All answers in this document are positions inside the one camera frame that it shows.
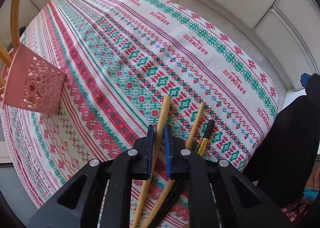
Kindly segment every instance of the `tablecloth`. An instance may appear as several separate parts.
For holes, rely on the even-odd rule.
[[[204,101],[197,140],[216,121],[204,157],[239,170],[277,114],[266,73],[214,25],[169,0],[52,0],[21,38],[67,75],[59,115],[1,109],[13,164],[37,207],[90,159],[113,159],[145,136],[164,95],[172,96],[167,123],[183,139]],[[166,180],[161,147],[142,219]],[[141,184],[133,182],[131,219]],[[161,225],[187,223],[183,194]]]

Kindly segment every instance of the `silver screw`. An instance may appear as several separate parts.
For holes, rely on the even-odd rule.
[[[128,150],[128,155],[137,155],[138,151],[136,149]]]
[[[185,148],[185,149],[182,149],[182,150],[180,151],[180,153],[181,153],[182,155],[190,155],[190,154],[191,154],[191,151]]]
[[[90,160],[90,166],[97,166],[97,165],[99,165],[99,160],[98,159],[91,159]]]
[[[222,166],[222,167],[226,167],[226,166],[229,165],[229,162],[227,160],[225,160],[225,159],[221,159],[219,161],[219,165]]]

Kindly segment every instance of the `person's hand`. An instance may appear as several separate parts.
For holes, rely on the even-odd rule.
[[[320,165],[318,166],[315,174],[313,175],[312,181],[313,181],[313,187],[319,187],[319,183],[320,183]]]

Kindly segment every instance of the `pink basket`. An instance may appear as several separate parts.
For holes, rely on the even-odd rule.
[[[59,114],[64,77],[63,71],[21,43],[9,68],[3,104]]]

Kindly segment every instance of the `black cloth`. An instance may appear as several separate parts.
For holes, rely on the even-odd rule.
[[[278,114],[243,174],[285,207],[302,197],[319,141],[320,109],[300,96]]]

